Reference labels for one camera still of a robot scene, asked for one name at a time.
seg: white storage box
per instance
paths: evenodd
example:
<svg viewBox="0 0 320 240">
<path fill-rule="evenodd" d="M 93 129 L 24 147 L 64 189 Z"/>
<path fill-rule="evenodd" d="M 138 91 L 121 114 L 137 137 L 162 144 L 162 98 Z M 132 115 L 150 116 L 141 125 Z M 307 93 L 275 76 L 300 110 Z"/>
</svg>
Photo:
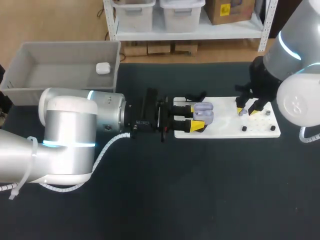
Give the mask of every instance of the white storage box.
<svg viewBox="0 0 320 240">
<path fill-rule="evenodd" d="M 160 0 L 168 33 L 189 33 L 197 30 L 201 7 L 206 0 Z"/>
<path fill-rule="evenodd" d="M 152 11 L 156 0 L 145 4 L 116 4 L 116 10 L 121 30 L 128 33 L 144 33 L 152 31 Z"/>
</svg>

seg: white board with holes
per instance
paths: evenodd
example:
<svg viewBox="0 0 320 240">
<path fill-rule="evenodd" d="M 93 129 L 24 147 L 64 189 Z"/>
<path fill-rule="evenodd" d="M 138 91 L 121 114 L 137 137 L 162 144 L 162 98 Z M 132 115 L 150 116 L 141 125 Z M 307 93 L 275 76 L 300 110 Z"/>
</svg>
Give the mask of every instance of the white board with holes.
<svg viewBox="0 0 320 240">
<path fill-rule="evenodd" d="M 245 109 L 257 99 L 249 99 Z M 203 102 L 213 104 L 213 123 L 208 125 L 204 132 L 183 132 L 174 131 L 177 139 L 246 139 L 246 138 L 278 138 L 280 129 L 277 123 L 271 103 L 264 106 L 262 112 L 249 116 L 237 114 L 236 97 L 206 97 Z M 175 106 L 194 105 L 194 102 L 186 102 L 184 97 L 175 97 L 173 100 Z M 174 116 L 174 120 L 185 120 L 183 116 Z"/>
</svg>

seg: wooden floor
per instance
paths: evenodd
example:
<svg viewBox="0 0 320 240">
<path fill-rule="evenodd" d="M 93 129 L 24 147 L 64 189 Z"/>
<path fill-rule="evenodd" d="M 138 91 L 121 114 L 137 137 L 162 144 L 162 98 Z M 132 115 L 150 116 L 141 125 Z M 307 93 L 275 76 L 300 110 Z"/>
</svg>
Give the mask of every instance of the wooden floor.
<svg viewBox="0 0 320 240">
<path fill-rule="evenodd" d="M 103 41 L 106 17 L 102 0 L 0 0 L 0 64 L 6 69 L 19 46 L 28 41 Z M 256 40 L 201 42 L 196 56 L 127 57 L 124 63 L 215 63 L 252 61 Z"/>
</svg>

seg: white cable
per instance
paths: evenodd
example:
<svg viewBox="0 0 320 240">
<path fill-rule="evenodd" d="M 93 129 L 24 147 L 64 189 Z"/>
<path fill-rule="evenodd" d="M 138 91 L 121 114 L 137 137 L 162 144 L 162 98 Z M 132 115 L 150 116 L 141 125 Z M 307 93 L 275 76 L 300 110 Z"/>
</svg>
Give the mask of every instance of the white cable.
<svg viewBox="0 0 320 240">
<path fill-rule="evenodd" d="M 11 195 L 9 197 L 10 200 L 13 200 L 15 196 L 19 194 L 19 190 L 22 188 L 22 186 L 26 183 L 27 179 L 30 176 L 32 167 L 34 165 L 34 162 L 37 158 L 37 151 L 38 151 L 38 141 L 35 137 L 29 136 L 27 138 L 28 140 L 32 141 L 32 152 L 31 152 L 31 159 L 26 167 L 26 171 L 21 179 L 21 181 L 17 184 L 15 188 L 11 190 Z"/>
<path fill-rule="evenodd" d="M 12 183 L 12 184 L 8 184 L 8 185 L 4 185 L 4 186 L 0 186 L 0 192 L 5 191 L 5 190 L 10 190 L 10 189 L 14 189 L 16 186 L 18 186 L 17 183 Z"/>
<path fill-rule="evenodd" d="M 130 138 L 130 133 L 126 132 L 126 133 L 122 133 L 119 134 L 115 137 L 113 137 L 110 141 L 108 141 L 108 143 L 104 146 L 104 148 L 101 150 L 99 156 L 97 157 L 96 161 L 93 164 L 93 168 L 92 168 L 92 173 L 96 170 L 98 164 L 100 163 L 102 157 L 104 156 L 104 154 L 106 153 L 106 151 L 108 150 L 108 148 L 111 146 L 111 144 L 113 144 L 115 141 L 117 141 L 118 139 L 123 139 L 123 138 Z M 80 188 L 84 183 L 78 184 L 78 185 L 74 185 L 68 188 L 59 188 L 59 187 L 54 187 L 48 184 L 44 184 L 44 183 L 39 183 L 42 187 L 45 187 L 46 189 L 55 191 L 55 192 L 59 192 L 59 193 L 67 193 L 67 192 L 71 192 L 74 191 L 78 188 Z"/>
<path fill-rule="evenodd" d="M 305 138 L 305 131 L 306 131 L 306 127 L 301 127 L 300 134 L 299 134 L 299 138 L 301 142 L 308 144 L 320 139 L 320 133 L 312 137 Z"/>
</svg>

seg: black tabletop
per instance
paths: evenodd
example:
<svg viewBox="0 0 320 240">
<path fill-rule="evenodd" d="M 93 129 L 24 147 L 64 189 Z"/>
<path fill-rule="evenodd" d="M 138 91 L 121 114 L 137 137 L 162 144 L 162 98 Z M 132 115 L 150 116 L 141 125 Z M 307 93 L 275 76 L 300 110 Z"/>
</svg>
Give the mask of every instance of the black tabletop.
<svg viewBox="0 0 320 240">
<path fill-rule="evenodd" d="M 143 97 L 236 96 L 249 63 L 121 64 L 117 92 Z M 273 108 L 281 137 L 175 139 L 140 134 L 108 150 L 91 179 L 70 193 L 26 184 L 0 192 L 1 239 L 309 240 L 320 238 L 320 142 Z M 10 111 L 4 129 L 43 140 L 36 107 Z M 320 132 L 314 128 L 307 134 Z M 113 137 L 98 134 L 96 156 Z"/>
</svg>

